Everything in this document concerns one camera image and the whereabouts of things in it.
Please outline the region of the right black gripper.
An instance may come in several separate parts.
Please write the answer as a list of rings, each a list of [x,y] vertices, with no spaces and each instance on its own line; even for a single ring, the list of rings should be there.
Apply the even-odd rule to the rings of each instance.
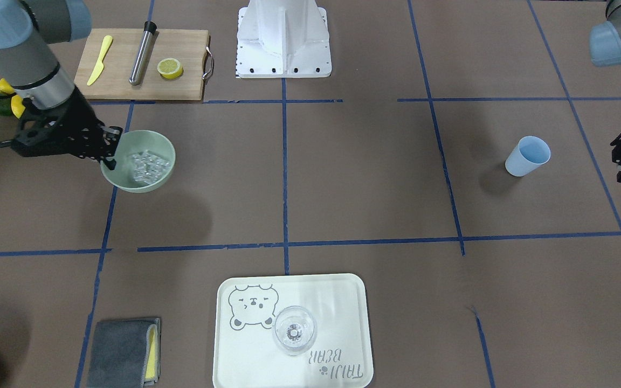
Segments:
[[[72,155],[100,161],[104,170],[115,170],[114,154],[123,128],[106,126],[96,116],[78,87],[57,107],[39,109],[32,99],[22,101],[24,112],[10,147],[22,157]]]

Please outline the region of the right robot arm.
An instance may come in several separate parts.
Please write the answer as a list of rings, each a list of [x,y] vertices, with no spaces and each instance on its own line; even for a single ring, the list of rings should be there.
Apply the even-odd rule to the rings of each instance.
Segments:
[[[0,1],[0,76],[25,108],[7,141],[18,155],[68,154],[115,169],[122,129],[99,120],[50,49],[86,38],[92,28],[83,1]]]

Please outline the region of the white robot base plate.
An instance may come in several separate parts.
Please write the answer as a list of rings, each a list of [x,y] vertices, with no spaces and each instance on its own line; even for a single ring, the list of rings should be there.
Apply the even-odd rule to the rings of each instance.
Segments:
[[[250,1],[238,10],[235,76],[331,76],[328,16],[315,1]]]

